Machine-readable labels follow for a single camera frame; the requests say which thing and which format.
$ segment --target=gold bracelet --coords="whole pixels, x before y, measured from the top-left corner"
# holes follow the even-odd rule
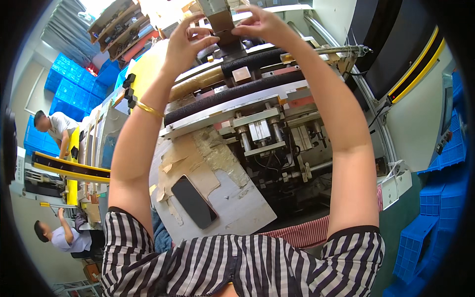
[[[156,116],[158,116],[158,117],[162,117],[162,118],[165,117],[165,115],[164,115],[162,112],[159,112],[158,110],[153,109],[153,108],[151,108],[150,106],[147,106],[147,105],[143,104],[143,103],[140,102],[140,101],[136,101],[136,102],[135,102],[135,106],[137,106],[137,107],[139,107],[139,108],[141,108],[141,109],[143,109],[143,110],[145,110],[145,111],[147,111],[147,112],[149,112],[149,113],[151,113],[151,114],[153,114],[153,115],[156,115]]]

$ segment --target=woman's left arm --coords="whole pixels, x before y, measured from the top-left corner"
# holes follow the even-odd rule
[[[207,28],[189,28],[203,18],[197,14],[186,18],[170,37],[165,62],[140,102],[163,112],[175,79],[191,67],[198,52],[219,41],[206,36]],[[109,186],[109,207],[115,206],[134,216],[152,235],[149,172],[162,119],[135,108],[125,122],[114,150]]]

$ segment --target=woman's right arm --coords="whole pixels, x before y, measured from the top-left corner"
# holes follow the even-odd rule
[[[379,226],[376,165],[367,122],[353,93],[317,53],[281,19],[257,6],[235,35],[261,37],[296,59],[332,142],[333,175],[327,237],[342,229]]]

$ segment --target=white t-shirt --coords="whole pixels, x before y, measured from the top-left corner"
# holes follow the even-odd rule
[[[67,130],[69,137],[71,137],[71,134],[79,126],[75,120],[59,111],[53,113],[49,120],[51,122],[51,129],[48,130],[48,134],[53,139],[62,140],[64,130]]]

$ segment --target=gray box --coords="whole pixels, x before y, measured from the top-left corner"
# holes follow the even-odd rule
[[[260,8],[266,8],[266,0],[249,0],[249,3],[259,6]]]
[[[272,7],[272,6],[281,6],[281,0],[266,0],[266,6],[267,7]]]
[[[295,5],[298,4],[298,0],[280,0],[280,5]]]

